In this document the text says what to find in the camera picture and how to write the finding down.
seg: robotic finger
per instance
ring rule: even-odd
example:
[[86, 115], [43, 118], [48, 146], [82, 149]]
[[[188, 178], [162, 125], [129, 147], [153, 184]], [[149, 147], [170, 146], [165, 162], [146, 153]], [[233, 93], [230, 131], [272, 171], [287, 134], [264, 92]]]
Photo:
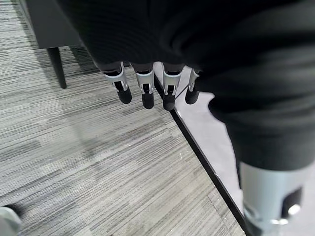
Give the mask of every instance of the robotic finger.
[[187, 104], [194, 104], [198, 100], [199, 91], [195, 87], [195, 80], [199, 77], [200, 71], [192, 69], [189, 77], [189, 84], [185, 95], [185, 101]]
[[172, 65], [163, 63], [163, 107], [171, 111], [175, 106], [175, 94], [181, 79], [183, 64]]
[[130, 88], [127, 83], [127, 77], [125, 74], [123, 62], [112, 63], [109, 66], [106, 65], [105, 69], [103, 69], [104, 67], [102, 66], [98, 66], [98, 67], [100, 68], [102, 73], [105, 75], [106, 79], [113, 84], [121, 102], [125, 104], [130, 103], [132, 96], [131, 96]]
[[135, 64], [131, 63], [136, 77], [138, 85], [142, 93], [142, 104], [144, 108], [151, 109], [154, 106], [154, 71], [153, 63], [148, 64]]

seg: black baseboard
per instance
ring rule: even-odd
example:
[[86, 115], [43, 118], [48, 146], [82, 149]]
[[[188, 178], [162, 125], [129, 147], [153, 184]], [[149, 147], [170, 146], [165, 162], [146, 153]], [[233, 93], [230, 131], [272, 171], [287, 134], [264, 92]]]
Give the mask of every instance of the black baseboard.
[[[163, 98], [163, 87], [161, 86], [161, 83], [158, 80], [158, 78], [156, 77], [156, 75], [154, 75], [154, 85], [156, 87], [157, 92], [160, 94], [161, 98]], [[194, 153], [198, 157], [203, 168], [206, 170], [208, 176], [210, 177], [213, 184], [215, 185], [215, 187], [217, 188], [217, 190], [219, 191], [219, 193], [223, 197], [225, 203], [227, 204], [228, 208], [231, 210], [232, 214], [234, 215], [235, 219], [237, 220], [237, 222], [239, 223], [239, 225], [241, 226], [241, 228], [243, 229], [245, 234], [247, 236], [252, 236], [246, 228], [244, 217], [243, 217], [242, 213], [237, 208], [235, 202], [233, 201], [231, 195], [229, 195], [227, 189], [224, 187], [221, 180], [215, 174], [214, 169], [212, 168], [212, 166], [208, 162], [207, 158], [205, 157], [205, 154], [203, 153], [203, 151], [199, 147], [196, 140], [193, 138], [192, 134], [189, 132], [189, 130], [187, 129], [187, 127], [185, 126], [185, 124], [183, 123], [181, 118], [179, 117], [176, 109], [170, 111], [170, 114], [173, 117], [173, 119], [175, 120], [175, 122], [178, 125], [179, 129], [181, 130], [182, 134], [184, 135], [184, 137], [186, 138], [190, 147], [192, 148], [192, 150], [194, 151]]]

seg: white floor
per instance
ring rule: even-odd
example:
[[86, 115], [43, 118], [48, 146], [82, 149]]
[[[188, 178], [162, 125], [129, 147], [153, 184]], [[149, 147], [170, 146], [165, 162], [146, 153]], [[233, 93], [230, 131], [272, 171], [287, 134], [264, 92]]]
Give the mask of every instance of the white floor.
[[[216, 120], [208, 110], [208, 103], [213, 94], [201, 92], [198, 101], [193, 105], [185, 102], [185, 94], [181, 91], [189, 82], [190, 68], [185, 67], [177, 90], [175, 109], [185, 123], [209, 163], [223, 182], [237, 207], [242, 211], [242, 191], [238, 187], [235, 167], [235, 158], [232, 144], [227, 135], [225, 125]], [[155, 64], [155, 73], [162, 81], [162, 65]], [[312, 176], [304, 188], [302, 211], [292, 222], [284, 226], [282, 233], [285, 236], [313, 236], [315, 235], [315, 166]]]

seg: black sleeve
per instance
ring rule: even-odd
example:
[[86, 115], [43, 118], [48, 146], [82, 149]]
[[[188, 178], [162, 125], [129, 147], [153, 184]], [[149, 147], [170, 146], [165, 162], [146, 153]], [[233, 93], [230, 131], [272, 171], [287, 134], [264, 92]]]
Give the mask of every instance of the black sleeve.
[[204, 57], [191, 56], [196, 44], [182, 48], [204, 69], [196, 86], [215, 95], [209, 109], [225, 123], [237, 159], [270, 170], [313, 162], [314, 16], [314, 1], [277, 6], [209, 39]]
[[[130, 59], [142, 51], [146, 53], [137, 60], [144, 61], [158, 49], [202, 69], [196, 86], [215, 95], [209, 109], [225, 123], [237, 159], [271, 170], [294, 170], [313, 162], [313, 0], [136, 0], [134, 11], [129, 1], [58, 2], [95, 58]], [[128, 21], [121, 20], [126, 15], [119, 7], [131, 14]], [[110, 32], [98, 33], [110, 25], [105, 20], [122, 22], [123, 28], [137, 15], [140, 21], [126, 32], [142, 35], [144, 50], [133, 52], [132, 43], [139, 41], [135, 37], [118, 45], [117, 36], [109, 40], [105, 36]], [[145, 27], [134, 34], [143, 21]], [[91, 33], [94, 28], [97, 34]], [[109, 46], [102, 51], [104, 42]]]

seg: prosthetic hand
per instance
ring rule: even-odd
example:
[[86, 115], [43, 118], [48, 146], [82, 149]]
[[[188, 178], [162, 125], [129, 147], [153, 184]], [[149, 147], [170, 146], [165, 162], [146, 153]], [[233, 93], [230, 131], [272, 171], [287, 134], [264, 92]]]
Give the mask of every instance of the prosthetic hand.
[[[313, 0], [58, 2], [97, 61], [202, 70], [194, 86], [193, 72], [186, 100], [193, 103], [194, 88], [215, 95], [209, 110], [232, 141], [254, 236], [298, 212], [315, 158]], [[167, 110], [180, 70], [170, 72], [164, 66]]]

